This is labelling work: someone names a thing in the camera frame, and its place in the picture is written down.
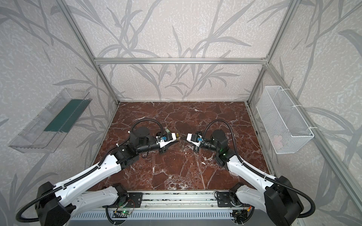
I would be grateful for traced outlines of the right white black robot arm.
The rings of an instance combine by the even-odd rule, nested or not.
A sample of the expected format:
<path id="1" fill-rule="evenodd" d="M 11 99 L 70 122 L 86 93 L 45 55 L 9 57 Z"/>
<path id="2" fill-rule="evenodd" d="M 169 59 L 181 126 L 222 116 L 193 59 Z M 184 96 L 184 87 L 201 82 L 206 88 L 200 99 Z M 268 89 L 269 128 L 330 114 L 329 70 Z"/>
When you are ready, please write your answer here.
<path id="1" fill-rule="evenodd" d="M 315 213 L 316 205 L 311 197 L 294 188 L 284 176 L 275 177 L 259 170 L 240 157 L 234 133 L 231 133 L 233 148 L 223 130 L 215 130 L 209 139 L 203 132 L 187 134 L 184 140 L 200 149 L 214 151 L 217 164 L 230 173 L 247 181 L 247 185 L 235 186 L 230 190 L 234 194 L 235 205 L 249 204 L 265 212 L 276 226 L 290 226 L 297 218 L 307 218 Z"/>

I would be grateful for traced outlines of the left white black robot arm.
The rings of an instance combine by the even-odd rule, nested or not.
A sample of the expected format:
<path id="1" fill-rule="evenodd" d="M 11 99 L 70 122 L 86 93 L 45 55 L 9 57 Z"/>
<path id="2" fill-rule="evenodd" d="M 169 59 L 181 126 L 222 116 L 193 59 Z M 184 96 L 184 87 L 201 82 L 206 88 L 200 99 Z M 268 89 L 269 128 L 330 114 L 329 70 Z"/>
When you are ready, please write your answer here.
<path id="1" fill-rule="evenodd" d="M 77 213 L 92 210 L 98 206 L 115 204 L 123 195 L 120 185 L 89 193 L 84 200 L 82 195 L 103 179 L 138 161 L 142 153 L 155 150 L 164 153 L 171 145 L 179 141 L 176 133 L 164 131 L 161 123 L 154 119 L 150 121 L 160 128 L 155 136 L 151 136 L 146 127 L 135 128 L 144 121 L 149 121 L 149 119 L 138 120 L 131 127 L 128 138 L 108 150 L 98 163 L 67 180 L 54 185 L 50 182 L 41 185 L 37 198 L 18 211 L 15 216 L 16 221 L 39 222 L 42 226 L 63 226 Z"/>

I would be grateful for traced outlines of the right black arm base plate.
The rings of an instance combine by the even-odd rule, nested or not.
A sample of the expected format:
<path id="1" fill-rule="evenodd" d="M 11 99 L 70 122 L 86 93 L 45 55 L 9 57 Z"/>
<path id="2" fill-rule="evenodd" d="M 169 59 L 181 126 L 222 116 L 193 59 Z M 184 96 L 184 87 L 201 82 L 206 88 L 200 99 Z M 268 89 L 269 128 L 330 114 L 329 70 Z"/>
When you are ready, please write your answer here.
<path id="1" fill-rule="evenodd" d="M 235 195 L 231 195 L 230 192 L 215 191 L 214 197 L 217 201 L 218 207 L 230 207 L 230 208 L 249 208 L 251 205 L 241 203 Z"/>

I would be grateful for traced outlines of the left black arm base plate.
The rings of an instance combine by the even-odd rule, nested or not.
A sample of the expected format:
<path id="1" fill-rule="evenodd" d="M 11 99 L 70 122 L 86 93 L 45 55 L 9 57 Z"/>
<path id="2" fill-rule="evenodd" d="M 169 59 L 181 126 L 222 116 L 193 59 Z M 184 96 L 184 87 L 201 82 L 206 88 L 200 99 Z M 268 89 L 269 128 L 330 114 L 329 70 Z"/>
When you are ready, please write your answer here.
<path id="1" fill-rule="evenodd" d="M 118 197 L 114 203 L 115 207 L 119 208 L 140 208 L 142 203 L 143 193 L 124 193 Z"/>

